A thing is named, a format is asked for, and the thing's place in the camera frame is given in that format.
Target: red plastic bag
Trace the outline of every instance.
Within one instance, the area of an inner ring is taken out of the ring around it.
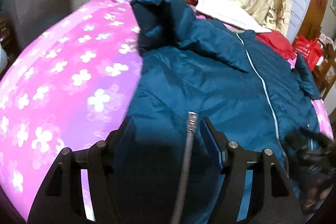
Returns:
[[[314,70],[316,63],[323,55],[317,40],[318,38],[309,41],[303,35],[300,35],[293,47],[294,51],[299,52],[306,60],[310,71]]]

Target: blue puffer jacket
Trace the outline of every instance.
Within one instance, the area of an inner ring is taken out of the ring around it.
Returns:
[[[116,171],[126,223],[169,223],[188,111],[209,117],[246,149],[272,149],[282,164],[278,138],[308,124],[318,131],[310,100],[319,99],[319,92],[300,55],[291,70],[253,31],[237,35],[218,20],[196,19],[185,0],[133,0],[131,5],[141,28],[143,68],[127,113],[136,134]],[[208,221],[222,181],[196,132],[182,223]],[[245,186],[240,218],[249,204],[250,175]]]

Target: pink floral bed sheet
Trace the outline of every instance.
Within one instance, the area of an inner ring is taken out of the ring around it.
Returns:
[[[142,59],[130,0],[92,0],[32,42],[0,84],[0,184],[27,219],[60,150],[89,148],[121,124]],[[93,220],[87,179],[87,217]]]

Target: metal bolt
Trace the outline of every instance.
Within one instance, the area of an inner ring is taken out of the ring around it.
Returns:
[[[62,152],[63,155],[69,154],[69,152],[70,152],[70,148],[65,147],[65,148],[62,149],[61,152]]]
[[[264,150],[264,152],[265,152],[265,154],[268,155],[268,156],[271,156],[271,155],[273,154],[273,151],[270,150],[269,148],[266,148],[266,149]]]
[[[238,144],[236,142],[229,142],[229,147],[231,147],[231,148],[237,148]]]
[[[99,142],[97,142],[97,146],[98,147],[104,147],[105,145],[106,145],[105,141],[99,141]]]

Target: bed sheet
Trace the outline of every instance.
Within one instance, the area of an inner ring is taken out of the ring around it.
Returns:
[[[124,119],[142,59],[130,0],[92,0],[32,42],[0,84],[0,184],[27,219],[60,150],[89,148]],[[87,179],[87,216],[93,219]]]

